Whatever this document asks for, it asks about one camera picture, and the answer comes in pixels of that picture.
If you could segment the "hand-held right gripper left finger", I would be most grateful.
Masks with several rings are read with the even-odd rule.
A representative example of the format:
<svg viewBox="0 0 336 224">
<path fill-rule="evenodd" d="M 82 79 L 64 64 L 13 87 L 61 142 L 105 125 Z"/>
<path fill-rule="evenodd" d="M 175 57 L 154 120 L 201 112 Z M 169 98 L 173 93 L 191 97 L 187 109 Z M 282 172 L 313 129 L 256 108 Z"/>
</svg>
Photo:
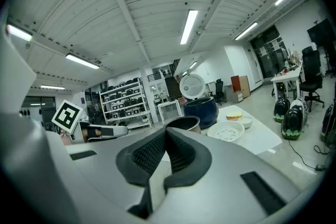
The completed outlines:
<svg viewBox="0 0 336 224">
<path fill-rule="evenodd" d="M 66 147 L 100 194 L 124 210 L 151 210 L 150 177 L 165 154 L 165 129 Z"/>
</svg>

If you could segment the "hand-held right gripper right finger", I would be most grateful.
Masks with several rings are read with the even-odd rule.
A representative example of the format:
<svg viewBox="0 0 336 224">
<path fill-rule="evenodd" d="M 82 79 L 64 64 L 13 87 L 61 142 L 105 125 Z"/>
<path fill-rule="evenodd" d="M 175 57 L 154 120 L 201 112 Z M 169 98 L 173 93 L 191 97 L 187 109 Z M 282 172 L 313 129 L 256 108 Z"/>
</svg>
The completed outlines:
<svg viewBox="0 0 336 224">
<path fill-rule="evenodd" d="M 168 128 L 165 150 L 172 168 L 165 217 L 268 217 L 299 194 L 280 171 L 234 143 Z"/>
</svg>

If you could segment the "black pot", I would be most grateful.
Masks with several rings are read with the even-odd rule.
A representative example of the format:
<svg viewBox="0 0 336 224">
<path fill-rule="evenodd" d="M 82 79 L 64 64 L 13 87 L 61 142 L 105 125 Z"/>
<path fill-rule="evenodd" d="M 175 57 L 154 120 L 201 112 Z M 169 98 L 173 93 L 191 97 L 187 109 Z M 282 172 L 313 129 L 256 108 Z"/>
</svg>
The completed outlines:
<svg viewBox="0 0 336 224">
<path fill-rule="evenodd" d="M 180 116 L 169 121 L 167 124 L 164 125 L 164 128 L 166 129 L 167 127 L 173 127 L 201 134 L 201 128 L 199 124 L 200 124 L 199 117 Z"/>
</svg>

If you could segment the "dark blue rice cooker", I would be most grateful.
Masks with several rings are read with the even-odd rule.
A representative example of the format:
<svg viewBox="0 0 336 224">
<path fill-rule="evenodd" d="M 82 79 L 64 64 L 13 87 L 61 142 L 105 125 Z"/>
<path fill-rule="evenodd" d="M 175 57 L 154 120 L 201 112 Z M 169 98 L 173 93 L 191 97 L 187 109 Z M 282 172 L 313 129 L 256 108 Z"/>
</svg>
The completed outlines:
<svg viewBox="0 0 336 224">
<path fill-rule="evenodd" d="M 200 128 L 207 129 L 217 122 L 219 110 L 213 96 L 205 94 L 204 79 L 194 73 L 190 73 L 180 81 L 180 92 L 187 99 L 184 104 L 185 116 L 196 116 L 200 120 Z"/>
</svg>

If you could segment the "white perforated steamer plate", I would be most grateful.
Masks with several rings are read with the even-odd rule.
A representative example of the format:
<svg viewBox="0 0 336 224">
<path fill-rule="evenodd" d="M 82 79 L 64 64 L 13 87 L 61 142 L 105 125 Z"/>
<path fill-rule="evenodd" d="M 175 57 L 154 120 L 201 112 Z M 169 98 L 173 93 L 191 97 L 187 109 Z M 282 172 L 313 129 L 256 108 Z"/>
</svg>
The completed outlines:
<svg viewBox="0 0 336 224">
<path fill-rule="evenodd" d="M 207 136 L 225 142 L 233 142 L 239 139 L 245 131 L 245 127 L 237 121 L 224 121 L 211 126 Z"/>
</svg>

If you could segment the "white shelf rack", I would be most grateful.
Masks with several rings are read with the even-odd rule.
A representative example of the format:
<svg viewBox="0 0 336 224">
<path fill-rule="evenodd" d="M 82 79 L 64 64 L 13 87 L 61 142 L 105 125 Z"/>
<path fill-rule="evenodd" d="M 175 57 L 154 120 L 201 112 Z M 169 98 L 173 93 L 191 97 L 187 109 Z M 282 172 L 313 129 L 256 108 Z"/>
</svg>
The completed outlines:
<svg viewBox="0 0 336 224">
<path fill-rule="evenodd" d="M 152 127 L 153 120 L 141 78 L 109 86 L 99 92 L 106 125 L 128 129 Z"/>
</svg>

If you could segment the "yellow sponge cake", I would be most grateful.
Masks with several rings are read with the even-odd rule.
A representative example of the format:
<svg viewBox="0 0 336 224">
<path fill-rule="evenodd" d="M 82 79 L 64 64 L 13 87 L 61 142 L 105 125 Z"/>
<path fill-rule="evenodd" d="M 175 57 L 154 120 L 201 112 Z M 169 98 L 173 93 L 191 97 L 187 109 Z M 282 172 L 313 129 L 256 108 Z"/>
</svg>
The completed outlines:
<svg viewBox="0 0 336 224">
<path fill-rule="evenodd" d="M 230 111 L 226 113 L 226 118 L 228 120 L 238 120 L 243 117 L 242 111 Z"/>
</svg>

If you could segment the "dark staircase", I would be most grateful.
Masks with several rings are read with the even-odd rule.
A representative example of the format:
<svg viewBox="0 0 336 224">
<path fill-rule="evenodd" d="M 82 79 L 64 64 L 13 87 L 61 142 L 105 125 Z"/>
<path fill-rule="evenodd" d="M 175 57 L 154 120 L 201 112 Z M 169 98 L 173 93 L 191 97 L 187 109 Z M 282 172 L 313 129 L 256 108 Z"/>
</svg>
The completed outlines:
<svg viewBox="0 0 336 224">
<path fill-rule="evenodd" d="M 180 59 L 175 59 L 172 64 L 168 65 L 169 69 L 165 75 L 165 82 L 169 96 L 173 96 L 175 99 L 180 99 L 182 97 L 180 91 L 181 76 L 179 74 L 174 75 L 179 62 Z"/>
</svg>

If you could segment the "small black office chair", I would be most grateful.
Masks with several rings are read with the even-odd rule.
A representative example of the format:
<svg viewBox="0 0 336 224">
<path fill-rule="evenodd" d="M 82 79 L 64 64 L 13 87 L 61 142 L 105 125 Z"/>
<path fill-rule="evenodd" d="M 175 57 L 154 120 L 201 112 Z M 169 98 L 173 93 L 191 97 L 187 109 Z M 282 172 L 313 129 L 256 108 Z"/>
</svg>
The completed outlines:
<svg viewBox="0 0 336 224">
<path fill-rule="evenodd" d="M 222 105 L 222 103 L 226 103 L 225 93 L 223 91 L 224 83 L 221 79 L 217 79 L 215 83 L 215 101 L 217 104 Z"/>
</svg>

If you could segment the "orange wooden cabinet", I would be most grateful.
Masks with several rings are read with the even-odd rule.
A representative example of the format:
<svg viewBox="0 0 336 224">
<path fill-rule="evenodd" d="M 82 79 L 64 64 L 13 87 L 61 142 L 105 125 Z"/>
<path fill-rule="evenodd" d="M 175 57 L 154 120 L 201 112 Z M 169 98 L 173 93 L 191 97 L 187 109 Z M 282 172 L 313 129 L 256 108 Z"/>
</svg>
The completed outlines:
<svg viewBox="0 0 336 224">
<path fill-rule="evenodd" d="M 231 82 L 234 92 L 240 92 L 243 98 L 250 96 L 250 87 L 247 76 L 233 76 Z"/>
</svg>

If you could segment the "black dome case green trim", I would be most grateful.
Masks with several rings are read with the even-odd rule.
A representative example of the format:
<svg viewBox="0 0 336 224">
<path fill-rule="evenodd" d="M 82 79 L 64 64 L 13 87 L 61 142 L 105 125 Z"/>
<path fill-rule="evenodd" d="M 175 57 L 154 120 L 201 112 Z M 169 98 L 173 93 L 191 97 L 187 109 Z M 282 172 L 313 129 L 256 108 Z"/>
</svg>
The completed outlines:
<svg viewBox="0 0 336 224">
<path fill-rule="evenodd" d="M 282 122 L 289 109 L 289 100 L 287 98 L 279 98 L 275 103 L 273 119 L 276 122 Z"/>
<path fill-rule="evenodd" d="M 281 123 L 281 134 L 285 140 L 297 140 L 306 123 L 307 117 L 301 106 L 294 105 L 290 108 Z"/>
</svg>

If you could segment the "white dome case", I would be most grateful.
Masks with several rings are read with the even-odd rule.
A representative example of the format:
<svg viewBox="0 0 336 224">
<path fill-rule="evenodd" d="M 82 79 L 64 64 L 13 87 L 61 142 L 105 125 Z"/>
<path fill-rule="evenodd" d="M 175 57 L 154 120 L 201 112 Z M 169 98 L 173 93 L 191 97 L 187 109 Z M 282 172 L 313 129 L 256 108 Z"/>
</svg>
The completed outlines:
<svg viewBox="0 0 336 224">
<path fill-rule="evenodd" d="M 301 108 L 304 113 L 309 113 L 309 106 L 303 97 L 297 97 L 291 102 L 290 108 L 293 108 L 295 106 Z"/>
</svg>

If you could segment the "dark double door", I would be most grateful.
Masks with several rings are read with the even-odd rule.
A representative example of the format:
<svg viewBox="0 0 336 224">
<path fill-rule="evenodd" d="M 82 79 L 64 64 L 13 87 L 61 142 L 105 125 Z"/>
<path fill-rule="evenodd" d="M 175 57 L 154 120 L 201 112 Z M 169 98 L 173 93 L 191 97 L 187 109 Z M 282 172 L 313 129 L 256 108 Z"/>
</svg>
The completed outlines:
<svg viewBox="0 0 336 224">
<path fill-rule="evenodd" d="M 288 52 L 275 25 L 258 34 L 250 43 L 264 78 L 273 78 L 285 68 Z"/>
</svg>

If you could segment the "cluttered white desk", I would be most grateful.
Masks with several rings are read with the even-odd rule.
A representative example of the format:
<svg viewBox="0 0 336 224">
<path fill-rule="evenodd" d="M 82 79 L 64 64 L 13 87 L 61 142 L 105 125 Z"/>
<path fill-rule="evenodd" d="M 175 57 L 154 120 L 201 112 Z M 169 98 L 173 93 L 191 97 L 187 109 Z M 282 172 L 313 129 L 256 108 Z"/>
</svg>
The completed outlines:
<svg viewBox="0 0 336 224">
<path fill-rule="evenodd" d="M 294 81 L 296 83 L 296 90 L 297 90 L 297 97 L 300 97 L 302 94 L 302 91 L 300 90 L 300 74 L 301 74 L 301 69 L 302 69 L 302 63 L 300 64 L 299 67 L 297 67 L 295 70 L 289 71 L 284 75 L 280 76 L 275 76 L 271 79 L 273 88 L 274 88 L 274 93 L 275 93 L 275 100 L 278 101 L 278 89 L 276 86 L 276 83 L 283 82 L 285 83 L 286 86 L 286 96 L 288 97 L 288 87 L 287 87 L 287 82 L 288 81 Z"/>
</svg>

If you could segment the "black display screen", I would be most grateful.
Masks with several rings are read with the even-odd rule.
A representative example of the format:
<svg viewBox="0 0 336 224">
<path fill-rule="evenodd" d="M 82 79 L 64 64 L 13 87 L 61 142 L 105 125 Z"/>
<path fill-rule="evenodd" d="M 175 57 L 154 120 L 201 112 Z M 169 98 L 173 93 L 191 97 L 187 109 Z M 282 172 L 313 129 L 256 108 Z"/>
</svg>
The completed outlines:
<svg viewBox="0 0 336 224">
<path fill-rule="evenodd" d="M 328 19 L 316 24 L 307 30 L 308 35 L 317 47 L 333 48 L 336 35 L 332 29 L 331 23 Z"/>
</svg>

